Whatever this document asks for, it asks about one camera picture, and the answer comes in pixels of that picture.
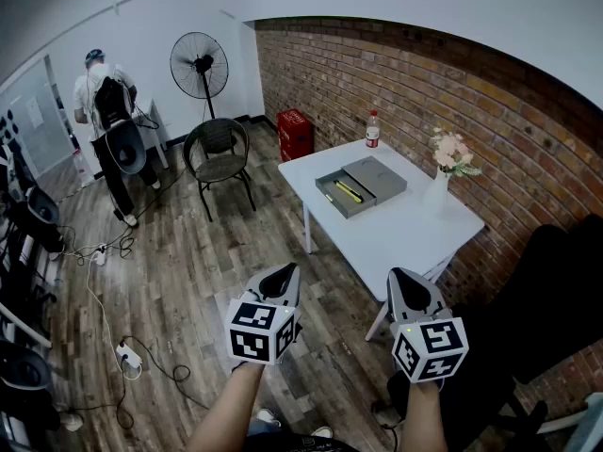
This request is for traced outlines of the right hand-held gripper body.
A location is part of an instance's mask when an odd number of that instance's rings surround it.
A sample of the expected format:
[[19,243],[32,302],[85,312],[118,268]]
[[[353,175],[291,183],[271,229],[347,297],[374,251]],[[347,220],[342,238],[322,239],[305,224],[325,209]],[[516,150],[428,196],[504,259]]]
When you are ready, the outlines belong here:
[[434,283],[413,271],[394,267],[386,284],[397,367],[412,383],[453,376],[469,350],[463,320]]

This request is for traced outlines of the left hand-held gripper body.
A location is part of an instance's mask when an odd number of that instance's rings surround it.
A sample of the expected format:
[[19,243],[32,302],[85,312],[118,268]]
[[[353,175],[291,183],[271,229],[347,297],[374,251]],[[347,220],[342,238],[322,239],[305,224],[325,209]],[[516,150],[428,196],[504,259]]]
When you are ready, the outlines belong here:
[[230,358],[270,365],[282,361],[302,329],[300,283],[301,269],[295,263],[273,266],[248,280],[225,318]]

